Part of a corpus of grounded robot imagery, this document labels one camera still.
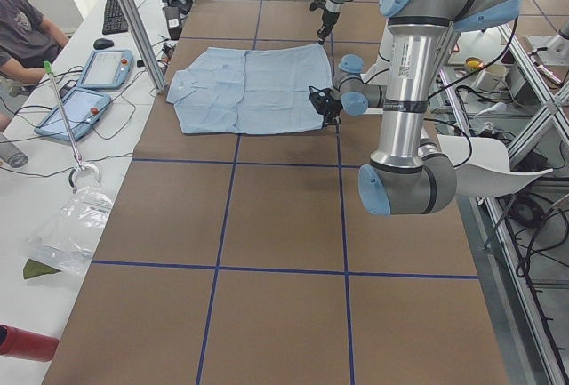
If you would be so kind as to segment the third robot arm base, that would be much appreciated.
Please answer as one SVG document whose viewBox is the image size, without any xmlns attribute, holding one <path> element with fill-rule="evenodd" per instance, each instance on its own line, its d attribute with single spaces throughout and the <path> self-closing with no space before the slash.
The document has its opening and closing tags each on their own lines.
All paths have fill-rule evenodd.
<svg viewBox="0 0 569 385">
<path fill-rule="evenodd" d="M 538 72 L 551 83 L 563 85 L 564 80 L 551 68 L 568 68 L 568 21 L 554 36 L 528 36 L 526 40 L 531 47 L 528 56 Z"/>
</svg>

